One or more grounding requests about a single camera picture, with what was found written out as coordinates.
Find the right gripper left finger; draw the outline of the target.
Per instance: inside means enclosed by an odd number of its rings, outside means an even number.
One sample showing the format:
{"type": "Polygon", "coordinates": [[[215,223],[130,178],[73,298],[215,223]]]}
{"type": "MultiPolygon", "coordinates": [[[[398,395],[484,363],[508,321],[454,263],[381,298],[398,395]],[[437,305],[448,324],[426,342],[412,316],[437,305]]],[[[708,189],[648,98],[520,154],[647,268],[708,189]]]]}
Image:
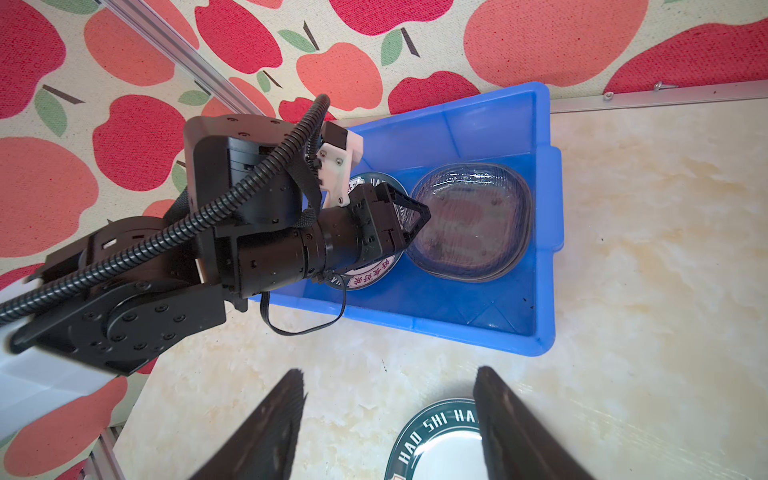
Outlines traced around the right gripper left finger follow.
{"type": "Polygon", "coordinates": [[[194,479],[288,479],[305,406],[303,372],[289,370],[194,479]]]}

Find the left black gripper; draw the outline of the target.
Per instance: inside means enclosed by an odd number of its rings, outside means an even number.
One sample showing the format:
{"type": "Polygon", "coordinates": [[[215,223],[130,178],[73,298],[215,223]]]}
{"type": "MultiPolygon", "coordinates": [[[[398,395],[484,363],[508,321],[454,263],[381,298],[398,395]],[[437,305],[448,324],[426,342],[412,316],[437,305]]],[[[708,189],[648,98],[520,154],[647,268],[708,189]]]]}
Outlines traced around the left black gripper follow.
{"type": "Polygon", "coordinates": [[[350,203],[320,211],[313,224],[248,235],[237,241],[243,297],[303,280],[327,284],[406,250],[431,219],[427,205],[389,184],[362,184],[350,203]]]}

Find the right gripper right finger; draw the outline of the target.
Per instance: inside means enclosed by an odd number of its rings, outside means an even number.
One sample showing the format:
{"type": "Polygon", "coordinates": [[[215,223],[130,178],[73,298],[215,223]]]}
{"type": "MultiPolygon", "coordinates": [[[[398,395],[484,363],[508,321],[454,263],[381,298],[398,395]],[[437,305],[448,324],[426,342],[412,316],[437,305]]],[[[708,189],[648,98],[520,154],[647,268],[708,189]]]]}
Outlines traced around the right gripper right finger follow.
{"type": "Polygon", "coordinates": [[[473,388],[490,479],[590,479],[528,407],[489,366],[473,388]]]}

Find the clear glass plate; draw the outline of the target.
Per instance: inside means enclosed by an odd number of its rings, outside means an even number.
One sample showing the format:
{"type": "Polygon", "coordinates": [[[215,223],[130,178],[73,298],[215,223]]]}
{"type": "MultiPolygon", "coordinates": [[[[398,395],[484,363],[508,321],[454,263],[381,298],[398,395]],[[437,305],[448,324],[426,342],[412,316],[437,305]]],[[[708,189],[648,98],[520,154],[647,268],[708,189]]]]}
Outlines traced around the clear glass plate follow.
{"type": "Polygon", "coordinates": [[[406,250],[421,270],[465,283],[496,280],[523,259],[534,226],[533,193],[517,171],[494,163],[430,171],[411,197],[431,219],[406,250]]]}

